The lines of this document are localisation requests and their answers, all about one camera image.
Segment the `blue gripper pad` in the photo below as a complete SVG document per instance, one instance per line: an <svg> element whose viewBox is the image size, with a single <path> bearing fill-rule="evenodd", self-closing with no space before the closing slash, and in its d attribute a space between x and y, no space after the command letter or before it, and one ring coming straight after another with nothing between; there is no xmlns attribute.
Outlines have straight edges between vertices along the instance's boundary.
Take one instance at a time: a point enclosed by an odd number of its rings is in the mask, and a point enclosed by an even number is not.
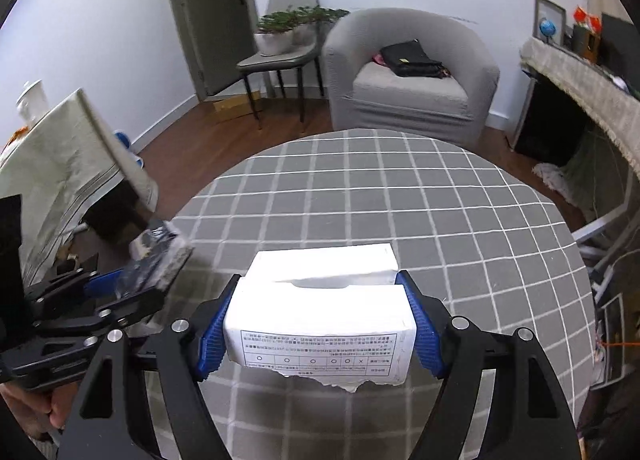
<svg viewBox="0 0 640 460"><path fill-rule="evenodd" d="M231 297L228 296L220 305L218 313L213 317L209 328L200 340L200 358L197 369L203 379L209 377L210 373L216 372L225 357L226 343L222 323L225 321L226 309L229 308Z"/></svg>
<svg viewBox="0 0 640 460"><path fill-rule="evenodd" d="M440 336L436 332L429 316L425 313L420 302L414 295L408 284L403 281L402 275L396 277L396 284L404 286L406 298L409 300L411 312L414 314L416 333L414 350L420 359L423 368L430 370L434 377L444 373L444 363L440 354Z"/></svg>
<svg viewBox="0 0 640 460"><path fill-rule="evenodd" d="M92 278L84 285L84 293L87 297L107 297L113 295L122 269L114 270L107 274Z"/></svg>

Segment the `gray door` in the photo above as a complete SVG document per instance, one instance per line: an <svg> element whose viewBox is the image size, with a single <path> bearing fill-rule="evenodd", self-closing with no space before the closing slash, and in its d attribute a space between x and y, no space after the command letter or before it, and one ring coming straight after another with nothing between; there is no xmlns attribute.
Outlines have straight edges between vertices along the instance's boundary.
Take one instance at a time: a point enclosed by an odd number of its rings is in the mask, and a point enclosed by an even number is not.
<svg viewBox="0 0 640 460"><path fill-rule="evenodd" d="M207 94L240 78L236 63L254 53L245 0L182 0L189 36Z"/></svg>

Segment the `blue object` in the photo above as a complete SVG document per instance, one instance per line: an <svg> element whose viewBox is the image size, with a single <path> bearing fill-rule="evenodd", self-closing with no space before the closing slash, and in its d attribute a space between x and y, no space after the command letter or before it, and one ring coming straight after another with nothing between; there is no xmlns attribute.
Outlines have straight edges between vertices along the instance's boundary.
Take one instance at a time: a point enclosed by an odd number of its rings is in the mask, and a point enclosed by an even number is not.
<svg viewBox="0 0 640 460"><path fill-rule="evenodd" d="M118 140L122 142L122 145L124 147L126 147L127 149L131 147L131 141L129 140L129 137L125 135L122 131L114 131L113 134L116 136Z"/></svg>
<svg viewBox="0 0 640 460"><path fill-rule="evenodd" d="M409 300L411 312L414 314L416 327L414 350L420 359L420 364L429 370L434 377L441 376L445 366L440 354L440 336L415 297L414 291L404 281L400 273L396 276L396 284L404 286L406 298Z"/></svg>
<svg viewBox="0 0 640 460"><path fill-rule="evenodd" d="M540 21L540 33L546 38L551 38L556 35L556 25L554 25L549 19Z"/></svg>
<svg viewBox="0 0 640 460"><path fill-rule="evenodd" d="M94 298L113 295L120 273L122 273L121 268L108 274L94 277L84 285L84 293Z"/></svg>
<svg viewBox="0 0 640 460"><path fill-rule="evenodd" d="M203 379L209 377L210 373L216 372L225 357L226 343L222 323L225 320L226 309L229 308L231 297L228 296L222 302L218 313L211 320L209 328L207 328L200 340L200 358L197 370Z"/></svg>

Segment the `gray armchair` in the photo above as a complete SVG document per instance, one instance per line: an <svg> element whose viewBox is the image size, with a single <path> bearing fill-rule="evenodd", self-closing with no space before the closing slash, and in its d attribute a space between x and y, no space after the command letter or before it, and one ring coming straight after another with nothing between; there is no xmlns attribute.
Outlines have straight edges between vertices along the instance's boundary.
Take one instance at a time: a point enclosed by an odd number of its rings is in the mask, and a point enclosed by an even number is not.
<svg viewBox="0 0 640 460"><path fill-rule="evenodd" d="M417 39L452 78L398 77L371 58ZM360 10L341 19L322 51L334 129L369 127L475 146L500 70L475 32L454 19L405 8Z"/></svg>

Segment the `green plant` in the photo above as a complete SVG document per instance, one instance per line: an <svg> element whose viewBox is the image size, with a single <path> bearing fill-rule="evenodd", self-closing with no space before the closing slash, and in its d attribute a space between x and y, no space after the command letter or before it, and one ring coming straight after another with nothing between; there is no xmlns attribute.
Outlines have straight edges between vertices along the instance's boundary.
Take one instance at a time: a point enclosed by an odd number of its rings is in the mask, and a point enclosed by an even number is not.
<svg viewBox="0 0 640 460"><path fill-rule="evenodd" d="M295 11L273 12L260 18L258 21L258 33L282 34L293 30L299 24Z"/></svg>
<svg viewBox="0 0 640 460"><path fill-rule="evenodd" d="M334 10L332 8L323 8L321 6L301 6L294 10L301 25L312 23L335 23L341 17L346 16L347 10Z"/></svg>
<svg viewBox="0 0 640 460"><path fill-rule="evenodd" d="M295 10L289 7L287 10L262 16L258 21L258 33L281 34L299 25L335 23L347 14L349 14L348 10L334 10L321 6L301 6Z"/></svg>

